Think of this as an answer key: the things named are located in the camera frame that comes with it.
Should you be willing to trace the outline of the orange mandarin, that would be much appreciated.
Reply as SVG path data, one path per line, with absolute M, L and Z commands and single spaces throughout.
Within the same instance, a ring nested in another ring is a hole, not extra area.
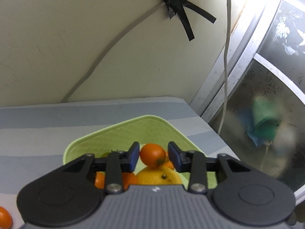
M 158 168 L 166 161 L 165 150 L 158 144 L 145 144 L 140 150 L 141 161 L 150 168 Z

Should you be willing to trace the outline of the striped grey table cloth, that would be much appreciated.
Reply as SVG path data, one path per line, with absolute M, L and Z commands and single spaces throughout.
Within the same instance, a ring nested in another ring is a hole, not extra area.
M 58 168 L 66 147 L 75 139 L 142 115 L 166 119 L 210 157 L 232 150 L 180 98 L 152 97 L 72 102 L 1 109 L 1 206 L 13 228 L 23 220 L 17 193 L 27 183 Z

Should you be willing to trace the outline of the small orange tomato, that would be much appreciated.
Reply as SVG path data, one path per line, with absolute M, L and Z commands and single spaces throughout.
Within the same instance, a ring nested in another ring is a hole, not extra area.
M 11 227 L 12 218 L 10 213 L 4 207 L 0 207 L 0 228 L 10 229 Z

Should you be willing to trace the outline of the frosted glass door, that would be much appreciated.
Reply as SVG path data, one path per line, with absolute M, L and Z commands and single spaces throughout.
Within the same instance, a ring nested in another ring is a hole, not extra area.
M 290 186 L 304 202 L 304 1 L 247 8 L 235 26 L 228 72 L 218 57 L 191 101 L 225 150 Z

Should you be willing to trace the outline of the light green plastic tray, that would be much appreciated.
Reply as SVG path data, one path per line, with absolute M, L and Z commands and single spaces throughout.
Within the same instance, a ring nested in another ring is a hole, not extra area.
M 184 151 L 198 150 L 194 143 L 163 118 L 153 115 L 140 116 L 93 132 L 70 143 L 64 152 L 63 163 L 67 164 L 85 153 L 93 153 L 95 157 L 100 158 L 116 150 L 127 151 L 134 142 L 138 142 L 141 147 L 148 143 L 158 144 L 166 151 L 170 141 L 175 142 Z M 174 170 L 170 160 L 166 160 L 163 166 Z M 139 159 L 133 173 L 137 175 L 145 167 L 147 166 Z M 187 187 L 190 174 L 178 173 L 178 175 L 182 179 L 182 185 Z

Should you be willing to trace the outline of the black tape cross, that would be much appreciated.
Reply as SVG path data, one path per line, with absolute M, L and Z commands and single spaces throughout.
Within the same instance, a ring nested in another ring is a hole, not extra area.
M 206 20 L 208 20 L 212 24 L 214 24 L 215 21 L 216 21 L 216 18 L 212 14 L 210 14 L 206 10 L 198 7 L 194 3 L 191 3 L 188 0 L 163 0 L 163 1 L 164 1 L 165 5 L 167 7 L 168 12 L 169 12 L 170 19 L 173 16 L 178 15 L 178 17 L 180 19 L 180 22 L 182 23 L 182 26 L 184 27 L 184 30 L 187 34 L 187 37 L 188 37 L 189 41 L 193 40 L 195 38 L 195 36 L 194 36 L 193 31 L 192 31 L 191 24 L 188 20 L 187 14 L 184 10 L 185 7 L 188 8 L 188 9 L 191 9 L 192 11 L 201 15 L 202 17 L 204 17 Z

